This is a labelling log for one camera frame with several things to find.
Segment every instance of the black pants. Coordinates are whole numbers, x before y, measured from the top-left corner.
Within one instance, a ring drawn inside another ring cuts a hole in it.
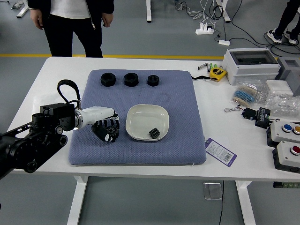
[[[44,22],[44,30],[52,56],[72,57],[73,32],[85,49],[86,57],[102,58],[101,21],[93,28],[91,19],[67,19],[50,15]]]
[[[299,6],[300,6],[300,0],[290,0],[287,3],[287,6],[282,14],[279,26],[276,29],[277,36],[281,36],[284,33],[287,25],[289,25],[289,23],[296,16]],[[291,32],[292,32],[292,35],[295,37],[297,37],[299,35],[299,33],[300,33],[300,17],[299,17],[296,27],[294,29],[292,29]]]

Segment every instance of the table leg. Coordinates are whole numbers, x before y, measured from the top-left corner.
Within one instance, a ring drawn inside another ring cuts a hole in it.
[[[228,0],[216,0],[216,3],[219,5],[219,6],[222,6],[223,8],[223,17],[225,19],[225,22],[226,23],[229,23],[231,21],[231,19],[229,18],[227,12],[226,12],[226,5],[227,5],[227,2]]]
[[[24,7],[23,7],[22,10],[18,13],[17,18],[21,18],[21,17],[27,12],[27,10],[29,9],[29,8],[28,8],[28,4],[27,4],[27,0],[24,0],[23,3],[24,3]]]
[[[147,10],[147,22],[152,21],[151,17],[151,0],[146,0],[146,10]]]
[[[74,198],[69,214],[67,225],[78,225],[86,185],[88,183],[88,176],[74,176],[77,180],[77,185],[74,193]]]
[[[251,184],[251,182],[252,181],[240,181],[240,180],[237,180],[235,182],[238,190],[240,207],[242,209],[245,225],[255,225],[254,214],[252,211],[251,201],[247,190],[247,186]]]

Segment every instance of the white square plate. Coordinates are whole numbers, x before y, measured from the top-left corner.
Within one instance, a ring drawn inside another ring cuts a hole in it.
[[[149,131],[157,128],[160,135],[153,139]],[[158,105],[140,104],[130,108],[126,118],[128,134],[141,141],[158,141],[169,130],[169,114],[166,109]]]

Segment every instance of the gray box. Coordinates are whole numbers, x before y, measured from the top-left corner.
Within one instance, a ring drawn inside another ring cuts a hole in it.
[[[300,70],[292,70],[287,75],[285,81],[290,86],[290,89],[293,92],[293,96],[300,95]]]
[[[300,60],[294,57],[278,57],[277,62],[279,63],[280,70],[275,80],[286,80],[286,77],[293,70],[300,71]]]

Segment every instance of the blue button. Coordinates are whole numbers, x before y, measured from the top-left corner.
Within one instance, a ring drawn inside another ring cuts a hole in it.
[[[292,131],[292,126],[291,126],[291,125],[288,125],[288,124],[284,124],[284,125],[282,126],[282,130],[283,130],[284,132],[290,133],[290,132]]]

